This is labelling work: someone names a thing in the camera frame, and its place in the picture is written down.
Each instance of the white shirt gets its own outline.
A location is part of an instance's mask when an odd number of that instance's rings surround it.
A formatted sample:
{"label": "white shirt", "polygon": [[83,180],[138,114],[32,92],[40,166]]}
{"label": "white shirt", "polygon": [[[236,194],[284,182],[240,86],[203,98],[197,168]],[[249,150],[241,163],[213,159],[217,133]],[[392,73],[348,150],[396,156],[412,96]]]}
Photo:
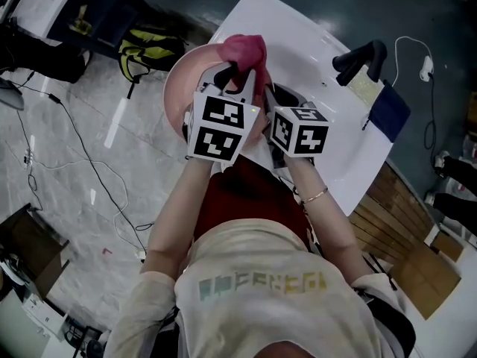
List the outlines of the white shirt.
{"label": "white shirt", "polygon": [[[331,263],[283,225],[262,219],[220,224],[192,246],[175,283],[141,274],[105,357],[149,357],[161,321],[180,310],[180,357],[253,357],[289,341],[314,357],[394,357],[366,303]],[[395,308],[385,274],[361,277]]]}

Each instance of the gold bracelet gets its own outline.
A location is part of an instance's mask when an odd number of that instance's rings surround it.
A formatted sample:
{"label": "gold bracelet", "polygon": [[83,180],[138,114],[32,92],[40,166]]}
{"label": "gold bracelet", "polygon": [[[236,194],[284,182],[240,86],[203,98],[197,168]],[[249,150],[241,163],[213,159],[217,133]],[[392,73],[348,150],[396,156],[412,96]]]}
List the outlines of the gold bracelet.
{"label": "gold bracelet", "polygon": [[315,199],[318,199],[320,196],[325,195],[327,192],[328,192],[328,186],[325,186],[325,189],[321,191],[318,195],[313,196],[310,199],[302,200],[301,203],[306,204],[306,203],[309,203],[310,201],[314,201]]}

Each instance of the black pants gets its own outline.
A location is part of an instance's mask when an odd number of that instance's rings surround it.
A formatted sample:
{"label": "black pants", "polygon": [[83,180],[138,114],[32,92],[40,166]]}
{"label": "black pants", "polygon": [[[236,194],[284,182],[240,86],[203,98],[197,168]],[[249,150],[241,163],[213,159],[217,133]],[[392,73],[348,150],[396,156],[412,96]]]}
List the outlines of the black pants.
{"label": "black pants", "polygon": [[80,49],[61,44],[50,46],[17,31],[2,28],[0,38],[2,68],[26,68],[55,80],[75,83],[86,68]]}
{"label": "black pants", "polygon": [[[469,163],[446,157],[443,173],[456,179],[477,196],[477,170]],[[449,194],[436,194],[433,207],[448,218],[457,220],[477,236],[477,202],[459,199]]]}

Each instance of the forearm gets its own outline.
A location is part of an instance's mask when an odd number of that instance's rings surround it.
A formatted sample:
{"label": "forearm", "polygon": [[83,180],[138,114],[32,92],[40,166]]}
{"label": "forearm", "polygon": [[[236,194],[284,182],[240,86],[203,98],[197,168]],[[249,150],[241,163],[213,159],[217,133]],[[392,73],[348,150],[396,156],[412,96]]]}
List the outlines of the forearm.
{"label": "forearm", "polygon": [[[321,176],[308,160],[285,157],[285,161],[302,200],[324,190]],[[348,218],[329,192],[305,204],[305,209],[325,257],[341,270],[347,282],[370,273]]]}
{"label": "forearm", "polygon": [[149,236],[148,250],[184,257],[209,185],[212,162],[192,158],[186,164]]}

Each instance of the pink cloth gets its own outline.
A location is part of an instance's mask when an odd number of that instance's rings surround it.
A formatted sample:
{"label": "pink cloth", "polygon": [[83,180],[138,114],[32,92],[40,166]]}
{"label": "pink cloth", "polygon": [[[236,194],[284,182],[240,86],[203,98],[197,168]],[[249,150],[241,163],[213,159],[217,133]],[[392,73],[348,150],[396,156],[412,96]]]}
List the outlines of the pink cloth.
{"label": "pink cloth", "polygon": [[218,55],[224,61],[237,63],[240,73],[249,68],[256,71],[255,94],[262,95],[267,80],[267,47],[262,36],[245,36],[236,34],[225,40],[218,47]]}

